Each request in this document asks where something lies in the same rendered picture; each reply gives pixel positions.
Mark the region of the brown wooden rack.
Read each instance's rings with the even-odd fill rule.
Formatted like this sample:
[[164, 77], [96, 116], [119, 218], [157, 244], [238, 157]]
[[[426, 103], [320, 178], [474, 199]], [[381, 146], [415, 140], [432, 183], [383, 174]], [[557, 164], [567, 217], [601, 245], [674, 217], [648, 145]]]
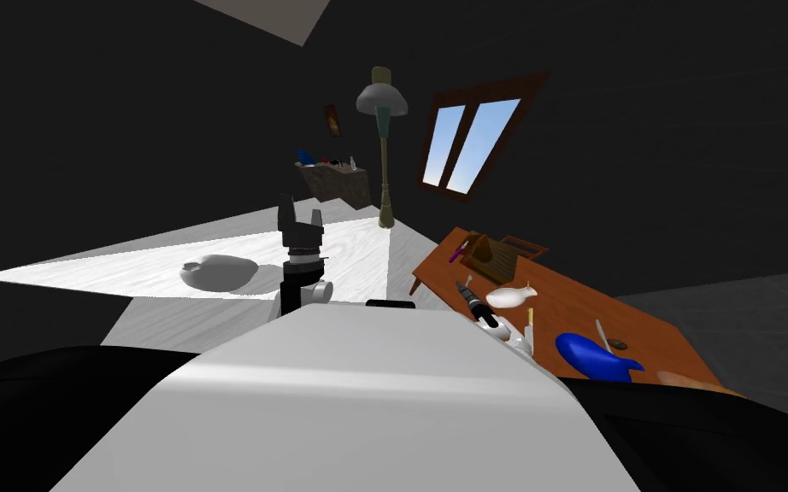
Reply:
[[495, 285], [514, 280], [518, 257], [532, 261], [549, 251], [544, 246], [513, 236], [497, 241], [471, 231], [466, 240], [467, 247], [462, 252], [461, 263]]

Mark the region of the grey round pot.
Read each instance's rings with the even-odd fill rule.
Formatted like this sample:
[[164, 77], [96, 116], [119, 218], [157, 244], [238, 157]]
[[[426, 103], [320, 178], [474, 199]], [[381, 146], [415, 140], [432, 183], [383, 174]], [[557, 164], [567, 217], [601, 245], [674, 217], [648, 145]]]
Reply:
[[209, 292], [229, 292], [242, 288], [255, 276], [259, 266], [234, 255], [206, 255], [183, 263], [181, 280], [189, 287]]

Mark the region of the white bottle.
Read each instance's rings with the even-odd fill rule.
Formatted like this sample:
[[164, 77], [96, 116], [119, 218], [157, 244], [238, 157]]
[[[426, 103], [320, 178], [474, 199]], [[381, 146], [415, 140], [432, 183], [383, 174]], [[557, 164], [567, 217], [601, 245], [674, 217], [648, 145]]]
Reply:
[[529, 284], [520, 288], [502, 287], [489, 292], [485, 296], [485, 302], [494, 309], [511, 309], [522, 306], [537, 294]]

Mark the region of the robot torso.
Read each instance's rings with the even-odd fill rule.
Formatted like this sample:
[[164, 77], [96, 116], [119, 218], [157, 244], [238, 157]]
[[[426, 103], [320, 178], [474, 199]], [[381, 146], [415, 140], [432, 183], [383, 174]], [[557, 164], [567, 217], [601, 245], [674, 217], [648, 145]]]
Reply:
[[640, 492], [556, 378], [459, 313], [313, 304], [166, 376], [51, 492]]

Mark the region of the floor lamp with grey shade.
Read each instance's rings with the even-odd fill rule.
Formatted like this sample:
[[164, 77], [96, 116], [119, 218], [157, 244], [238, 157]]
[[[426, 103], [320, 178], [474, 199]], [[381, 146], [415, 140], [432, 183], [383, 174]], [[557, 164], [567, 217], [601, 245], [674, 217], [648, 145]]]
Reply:
[[374, 116], [379, 136], [382, 183], [378, 223], [382, 229], [393, 229], [396, 224], [391, 208], [388, 177], [388, 139], [391, 119], [404, 116], [409, 111], [408, 103], [402, 93], [391, 82], [392, 76], [389, 68], [373, 67], [371, 82], [364, 87], [356, 99], [356, 110], [359, 113]]

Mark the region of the blue rounded object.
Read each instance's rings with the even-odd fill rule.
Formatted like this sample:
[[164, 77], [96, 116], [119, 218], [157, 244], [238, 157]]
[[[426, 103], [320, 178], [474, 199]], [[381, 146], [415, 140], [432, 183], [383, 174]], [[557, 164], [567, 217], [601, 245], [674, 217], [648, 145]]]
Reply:
[[591, 380], [632, 382], [632, 371], [644, 372], [636, 360], [620, 358], [578, 333], [561, 333], [555, 347], [577, 372]]

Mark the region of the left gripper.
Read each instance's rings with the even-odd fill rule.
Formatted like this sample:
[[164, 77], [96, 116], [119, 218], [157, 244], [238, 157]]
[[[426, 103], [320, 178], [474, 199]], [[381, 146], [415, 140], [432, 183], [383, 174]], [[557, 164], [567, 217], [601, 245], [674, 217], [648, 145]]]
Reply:
[[277, 227], [282, 235], [282, 244], [288, 249], [289, 256], [320, 254], [324, 233], [320, 209], [312, 210], [310, 223], [298, 222], [292, 197], [280, 194], [277, 207]]

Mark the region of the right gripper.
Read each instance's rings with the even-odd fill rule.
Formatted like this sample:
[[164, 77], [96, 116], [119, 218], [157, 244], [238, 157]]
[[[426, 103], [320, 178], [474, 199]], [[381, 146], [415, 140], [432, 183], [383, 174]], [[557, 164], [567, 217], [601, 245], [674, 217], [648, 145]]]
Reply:
[[476, 321], [483, 327], [497, 328], [499, 326], [499, 322], [495, 318], [495, 313], [491, 307], [482, 302], [480, 298], [468, 288], [467, 285], [458, 281], [455, 281], [455, 284], [459, 293], [465, 298], [465, 301], [468, 304], [468, 310], [476, 319]]

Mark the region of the brown framed window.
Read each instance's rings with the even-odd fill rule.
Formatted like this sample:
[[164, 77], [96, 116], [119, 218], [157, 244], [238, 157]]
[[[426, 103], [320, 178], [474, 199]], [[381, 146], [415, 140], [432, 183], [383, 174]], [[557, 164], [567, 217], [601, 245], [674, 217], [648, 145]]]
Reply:
[[528, 73], [434, 94], [417, 184], [469, 201], [550, 76]]

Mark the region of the brown wooden table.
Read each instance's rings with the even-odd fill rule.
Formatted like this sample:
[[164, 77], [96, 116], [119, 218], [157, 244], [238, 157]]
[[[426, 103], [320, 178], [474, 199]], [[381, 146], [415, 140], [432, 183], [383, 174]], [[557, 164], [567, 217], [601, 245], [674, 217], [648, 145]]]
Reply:
[[453, 310], [469, 315], [467, 302], [455, 281], [468, 284], [480, 298], [500, 287], [520, 288], [530, 285], [538, 294], [522, 306], [499, 309], [517, 329], [527, 325], [527, 310], [534, 309], [534, 359], [557, 377], [576, 378], [574, 370], [557, 352], [555, 339], [561, 333], [578, 333], [602, 343], [594, 320], [599, 319], [607, 338], [624, 342], [628, 349], [618, 355], [634, 359], [644, 372], [634, 372], [636, 383], [655, 384], [658, 372], [672, 372], [708, 384], [718, 384], [717, 377], [698, 352], [674, 325], [615, 300], [600, 291], [580, 284], [560, 273], [518, 257], [513, 281], [495, 285], [461, 263], [448, 259], [466, 241], [470, 232], [456, 227], [415, 268], [415, 286], [424, 284]]

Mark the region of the dark sideboard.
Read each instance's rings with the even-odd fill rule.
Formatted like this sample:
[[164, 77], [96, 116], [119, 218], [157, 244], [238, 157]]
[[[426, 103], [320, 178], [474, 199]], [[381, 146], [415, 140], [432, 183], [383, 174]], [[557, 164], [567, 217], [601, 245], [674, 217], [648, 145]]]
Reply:
[[319, 202], [341, 199], [355, 210], [371, 205], [368, 174], [354, 159], [316, 161], [303, 151], [297, 151], [297, 156], [295, 167]]

